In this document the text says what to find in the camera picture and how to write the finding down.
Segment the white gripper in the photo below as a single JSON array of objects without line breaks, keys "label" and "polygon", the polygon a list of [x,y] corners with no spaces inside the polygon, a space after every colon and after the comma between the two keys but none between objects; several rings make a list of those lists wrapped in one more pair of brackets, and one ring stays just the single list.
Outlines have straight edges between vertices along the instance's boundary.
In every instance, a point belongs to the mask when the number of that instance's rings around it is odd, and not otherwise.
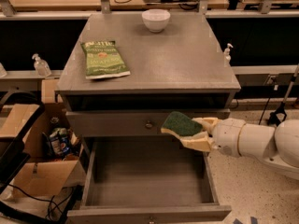
[{"label": "white gripper", "polygon": [[226,156],[240,157],[238,141],[242,128],[246,122],[243,119],[219,120],[214,117],[193,118],[200,123],[206,132],[200,132],[194,136],[183,136],[180,142],[189,149],[210,152],[213,144],[218,151]]}]

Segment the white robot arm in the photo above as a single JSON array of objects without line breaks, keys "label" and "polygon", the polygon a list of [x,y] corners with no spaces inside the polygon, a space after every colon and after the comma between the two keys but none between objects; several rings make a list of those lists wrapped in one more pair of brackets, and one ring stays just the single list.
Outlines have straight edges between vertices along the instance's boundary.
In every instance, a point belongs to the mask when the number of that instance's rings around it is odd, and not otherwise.
[{"label": "white robot arm", "polygon": [[183,146],[204,152],[218,150],[235,158],[250,157],[276,173],[299,179],[297,119],[277,127],[246,123],[243,119],[193,119],[203,131],[181,137]]}]

